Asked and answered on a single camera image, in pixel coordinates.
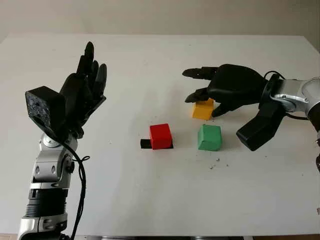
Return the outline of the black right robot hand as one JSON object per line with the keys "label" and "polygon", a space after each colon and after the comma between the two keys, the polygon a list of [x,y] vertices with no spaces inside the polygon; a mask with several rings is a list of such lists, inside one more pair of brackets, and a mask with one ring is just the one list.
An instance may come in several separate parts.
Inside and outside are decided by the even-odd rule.
{"label": "black right robot hand", "polygon": [[199,88],[188,95],[185,102],[215,100],[219,106],[212,111],[213,118],[245,105],[259,103],[267,84],[267,80],[255,70],[234,64],[189,68],[184,70],[182,75],[210,81],[207,87]]}

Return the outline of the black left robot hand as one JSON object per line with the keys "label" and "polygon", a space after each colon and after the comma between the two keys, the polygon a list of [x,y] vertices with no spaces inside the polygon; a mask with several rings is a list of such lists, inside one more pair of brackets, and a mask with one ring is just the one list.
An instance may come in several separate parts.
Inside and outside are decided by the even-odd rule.
{"label": "black left robot hand", "polygon": [[106,100],[107,65],[94,59],[94,50],[94,44],[89,41],[76,72],[67,77],[59,91],[65,98],[66,126],[77,139],[84,136],[84,124]]}

